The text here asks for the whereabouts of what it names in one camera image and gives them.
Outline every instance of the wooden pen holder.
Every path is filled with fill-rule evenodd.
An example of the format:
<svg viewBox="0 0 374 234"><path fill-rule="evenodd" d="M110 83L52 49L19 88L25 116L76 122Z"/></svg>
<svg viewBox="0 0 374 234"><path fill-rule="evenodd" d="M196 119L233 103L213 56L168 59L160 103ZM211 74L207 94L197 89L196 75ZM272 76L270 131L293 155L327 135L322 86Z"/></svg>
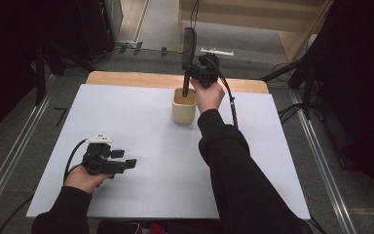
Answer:
<svg viewBox="0 0 374 234"><path fill-rule="evenodd" d="M174 90L172 98L172 121L176 124L189 125L193 123L196 115L196 94L189 89L188 96L183 96L183 89Z"/></svg>

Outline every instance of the black cloth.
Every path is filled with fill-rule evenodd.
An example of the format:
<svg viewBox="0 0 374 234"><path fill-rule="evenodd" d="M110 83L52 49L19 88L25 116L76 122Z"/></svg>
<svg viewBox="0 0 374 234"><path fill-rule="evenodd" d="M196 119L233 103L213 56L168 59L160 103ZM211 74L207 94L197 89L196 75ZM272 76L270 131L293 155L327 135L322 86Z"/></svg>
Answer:
<svg viewBox="0 0 374 234"><path fill-rule="evenodd" d="M336 21L313 64L318 95L329 107L324 120L344 166L374 179L374 3L334 1L332 9L326 21Z"/></svg>
<svg viewBox="0 0 374 234"><path fill-rule="evenodd" d="M222 233L310 233L309 228L303 232L306 223L252 160L239 130L225 125L216 109L203 113L198 124L203 135L199 148L210 168ZM36 217L32 233L88 233L90 201L91 195L62 187L51 210Z"/></svg>
<svg viewBox="0 0 374 234"><path fill-rule="evenodd" d="M25 25L32 20L22 2L0 0L0 124L36 85L29 65L34 45Z"/></svg>

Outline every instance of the white board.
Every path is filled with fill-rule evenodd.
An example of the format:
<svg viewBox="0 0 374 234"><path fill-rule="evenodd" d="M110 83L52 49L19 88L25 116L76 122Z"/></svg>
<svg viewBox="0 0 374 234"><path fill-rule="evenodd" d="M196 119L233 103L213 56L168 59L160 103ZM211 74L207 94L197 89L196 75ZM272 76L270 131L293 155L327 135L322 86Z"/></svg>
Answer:
<svg viewBox="0 0 374 234"><path fill-rule="evenodd" d="M107 179L93 194L91 217L218 218L197 126L171 121L173 89L82 85L26 216L47 212L62 186L68 157L84 138L104 133L134 169ZM252 158L299 217L309 219L303 192L271 95L234 93L239 129ZM220 113L232 123L225 97ZM81 163L84 143L71 165Z"/></svg>

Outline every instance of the cable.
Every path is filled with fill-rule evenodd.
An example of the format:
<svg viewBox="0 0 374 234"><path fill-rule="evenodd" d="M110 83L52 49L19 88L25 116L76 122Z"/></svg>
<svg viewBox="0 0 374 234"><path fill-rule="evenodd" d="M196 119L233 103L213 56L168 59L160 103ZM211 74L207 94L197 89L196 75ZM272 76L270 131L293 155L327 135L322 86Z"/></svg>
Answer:
<svg viewBox="0 0 374 234"><path fill-rule="evenodd" d="M75 152L77 151L77 149L81 146L81 144L83 144L84 142L86 141L86 139L83 139L81 140L74 148L74 150L72 150L72 153L71 155L69 156L69 159L68 159L68 162L66 164L66 167L65 167L65 173L63 175L63 181L66 180L66 177L68 176L69 172L74 170L76 167L78 167L79 165L76 165L74 166L71 170L68 170L69 168L69 165L71 164L71 161L72 161L72 158L74 157L74 154ZM20 209L22 209L28 202L30 202L33 198L33 196L35 195L32 194L30 197L28 197L22 204L20 204L20 206L5 220L5 222L2 224L1 228L0 228L0 234L4 231L6 225L8 225L8 223L11 221L11 219L20 211Z"/></svg>
<svg viewBox="0 0 374 234"><path fill-rule="evenodd" d="M107 55L114 54L116 52L121 52L123 48L125 48L126 50L131 50L131 51L144 51L144 52L154 52L154 53L162 53L163 52L162 50L155 50L155 49L142 49L142 48L132 48L132 47L120 46L120 47L116 47L111 52L107 52L107 53L102 54L102 55L107 56ZM183 52L166 51L166 53L183 55L183 54L186 54L187 52L189 52L189 50L190 50L190 48L186 51L183 51Z"/></svg>
<svg viewBox="0 0 374 234"><path fill-rule="evenodd" d="M230 107L232 108L232 116L233 116L233 125L238 129L239 124L238 124L238 118L236 114L236 106L235 106L235 98L232 96L232 92L230 91L229 84L227 84L227 80L224 77L223 73L220 71L220 69L214 64L214 62L206 58L206 60L211 63L211 65L216 69L218 75L220 76L220 80L223 83L224 87L226 87L227 93L229 94L229 99L230 99Z"/></svg>
<svg viewBox="0 0 374 234"><path fill-rule="evenodd" d="M97 59L97 60L95 60L95 61L89 63L89 65L95 65L95 64L99 63L100 61L102 61L103 59L105 59L105 57L106 57L107 55L108 55L108 54L102 54L102 55L100 55L100 56L99 56L99 59ZM66 67L69 67L69 68L80 66L80 65L77 65L77 64L71 64L71 63L66 63L66 62L65 62L64 64L65 64Z"/></svg>
<svg viewBox="0 0 374 234"><path fill-rule="evenodd" d="M199 14L199 0L196 0L196 3L194 4L193 10L191 10L191 16L190 16L190 27L196 29L196 21L197 21L197 15ZM196 18L194 19L194 26L193 26L193 13L196 9Z"/></svg>
<svg viewBox="0 0 374 234"><path fill-rule="evenodd" d="M283 125L289 120L298 110L303 108L303 103L296 103L288 106L286 109L278 111L280 123Z"/></svg>
<svg viewBox="0 0 374 234"><path fill-rule="evenodd" d="M279 66L279 65L290 65L290 63L285 63L285 62L283 62L283 63L278 63L278 64L276 64L276 65L272 68L272 71L275 71L276 67ZM286 81L284 81L284 80L279 79L279 77L276 77L276 79L279 80L279 81L281 81L281 82L286 82Z"/></svg>
<svg viewBox="0 0 374 234"><path fill-rule="evenodd" d="M72 161L72 158L74 157L74 154L75 152L77 151L77 149L81 146L81 144L83 144L84 142L86 141L86 139L83 139L81 140L74 148L74 150L72 150L72 153L71 155L69 156L69 159L68 159L68 162L66 163L66 167L65 167L65 172L63 173L63 181L65 182L66 178L68 177L68 174L71 170L73 170L74 168L76 168L77 166L75 166L74 168L72 168L71 170L68 170L69 169L69 165L71 164L71 161Z"/></svg>
<svg viewBox="0 0 374 234"><path fill-rule="evenodd" d="M34 194L32 194L32 196L28 197L22 204L20 204L20 206L5 220L4 224L2 224L2 226L0 228L0 234L3 233L6 225L8 225L8 223L20 211L20 209L22 209L28 202L30 202L32 200Z"/></svg>
<svg viewBox="0 0 374 234"><path fill-rule="evenodd" d="M311 219L309 220L311 225L314 226L321 234L326 234L326 232L320 226L320 224L318 224L318 221L314 218L314 216L312 214L309 214L309 215L311 215Z"/></svg>

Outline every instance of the metal frame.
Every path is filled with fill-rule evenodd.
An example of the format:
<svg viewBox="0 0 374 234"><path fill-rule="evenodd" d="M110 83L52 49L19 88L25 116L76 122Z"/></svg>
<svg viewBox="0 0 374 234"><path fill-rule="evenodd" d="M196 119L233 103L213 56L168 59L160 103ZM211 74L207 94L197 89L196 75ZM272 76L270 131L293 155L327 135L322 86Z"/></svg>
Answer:
<svg viewBox="0 0 374 234"><path fill-rule="evenodd" d="M302 99L293 90L290 90L293 103L302 103ZM348 207L337 185L335 178L327 164L326 157L321 150L312 122L308 120L302 110L298 111L299 119L305 131L308 142L312 148L315 161L318 165L320 176L323 179L333 210L338 218L339 224L345 234L356 234L355 225L352 221Z"/></svg>
<svg viewBox="0 0 374 234"><path fill-rule="evenodd" d="M38 125L38 122L41 119L42 114L44 113L48 102L51 99L56 83L57 78L55 77L55 75L51 75L48 78L47 82L47 94L45 95L41 104L33 108L28 120L20 131L17 140L12 146L11 151L8 153L7 158L2 164L0 168L0 195L5 188L5 185L9 181L12 172L17 166L18 160L21 157L25 146L28 144L29 139L31 138L36 126Z"/></svg>

